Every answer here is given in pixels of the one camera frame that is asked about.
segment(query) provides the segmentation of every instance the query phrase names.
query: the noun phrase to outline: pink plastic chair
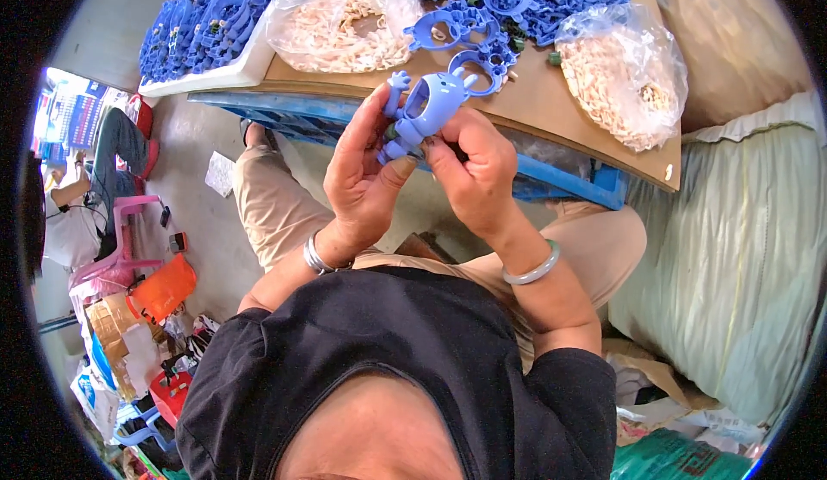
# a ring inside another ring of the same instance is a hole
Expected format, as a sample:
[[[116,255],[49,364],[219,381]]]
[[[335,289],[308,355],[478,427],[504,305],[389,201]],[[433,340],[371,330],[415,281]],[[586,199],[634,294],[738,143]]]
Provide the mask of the pink plastic chair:
[[[151,202],[161,203],[160,196],[119,196],[115,199],[115,204],[112,207],[112,215],[115,217],[115,239],[118,241],[118,247],[115,249],[115,252],[109,254],[106,258],[84,265],[69,276],[68,287],[70,290],[78,284],[89,281],[109,268],[130,270],[133,268],[160,267],[160,265],[164,263],[161,259],[127,259],[123,257],[124,241],[123,224],[121,223],[123,217],[141,213],[144,210],[144,205],[150,204]]]

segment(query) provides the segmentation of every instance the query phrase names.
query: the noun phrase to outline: silver bracelet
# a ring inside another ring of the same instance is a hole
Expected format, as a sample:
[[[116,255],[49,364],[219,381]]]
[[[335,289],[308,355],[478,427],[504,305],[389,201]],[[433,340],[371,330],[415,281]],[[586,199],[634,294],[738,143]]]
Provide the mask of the silver bracelet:
[[[554,265],[557,264],[557,258],[560,257],[560,245],[558,245],[553,239],[547,239],[546,241],[552,248],[552,253],[548,256],[548,259],[546,259],[539,267],[534,268],[531,272],[524,273],[521,276],[512,276],[506,272],[505,267],[503,267],[503,279],[505,282],[513,285],[529,284],[530,282],[535,282],[537,279],[542,278],[548,273],[549,270],[554,268]]]
[[[310,235],[308,240],[305,242],[304,255],[305,263],[308,264],[308,267],[312,268],[313,271],[319,276],[323,276],[326,273],[337,272],[339,270],[348,270],[353,267],[353,261],[349,262],[346,267],[342,268],[333,268],[328,266],[316,252],[316,234],[318,234],[318,230]]]

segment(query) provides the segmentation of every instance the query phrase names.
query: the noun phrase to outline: white wall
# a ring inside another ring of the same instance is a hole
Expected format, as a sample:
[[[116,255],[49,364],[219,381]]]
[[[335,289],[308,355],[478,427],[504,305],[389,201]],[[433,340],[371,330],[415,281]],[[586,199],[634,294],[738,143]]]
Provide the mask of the white wall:
[[[37,322],[46,322],[74,314],[72,301],[68,298],[68,272],[63,266],[48,258],[43,258],[41,269],[43,277],[35,281]],[[84,340],[80,337],[80,325],[71,325],[42,335],[40,346],[43,348],[58,388],[64,396],[69,395],[67,376],[75,370],[74,364],[67,364],[67,358],[86,352]]]
[[[84,0],[49,65],[137,91],[140,45],[164,1]]]

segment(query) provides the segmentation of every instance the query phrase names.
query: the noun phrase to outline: beige pants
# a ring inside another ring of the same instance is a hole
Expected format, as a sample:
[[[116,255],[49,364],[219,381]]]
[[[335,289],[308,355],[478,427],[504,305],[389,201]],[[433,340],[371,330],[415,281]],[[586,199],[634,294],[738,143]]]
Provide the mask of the beige pants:
[[[334,217],[332,211],[295,181],[281,155],[268,146],[247,149],[238,159],[233,192],[250,245],[266,272]],[[644,225],[628,206],[620,211],[609,211],[586,201],[564,201],[554,208],[557,219],[540,232],[560,245],[562,255],[580,279],[592,305],[601,307],[632,273],[643,255],[646,247]],[[446,265],[432,259],[388,254],[370,248],[359,254],[353,268],[379,265],[422,268],[469,279],[489,290],[509,308],[523,369],[530,368],[532,332],[519,314],[511,286],[503,280],[503,264],[496,254],[459,265]]]

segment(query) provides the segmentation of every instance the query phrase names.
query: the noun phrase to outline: person's left hand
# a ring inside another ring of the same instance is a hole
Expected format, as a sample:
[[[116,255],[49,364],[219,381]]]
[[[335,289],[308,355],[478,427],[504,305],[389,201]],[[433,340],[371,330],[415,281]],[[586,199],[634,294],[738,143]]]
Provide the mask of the person's left hand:
[[[416,168],[416,159],[398,158],[382,166],[378,143],[389,121],[382,114],[390,87],[383,84],[359,106],[336,144],[327,166],[324,190],[336,213],[341,245],[358,254],[387,232],[399,190]]]

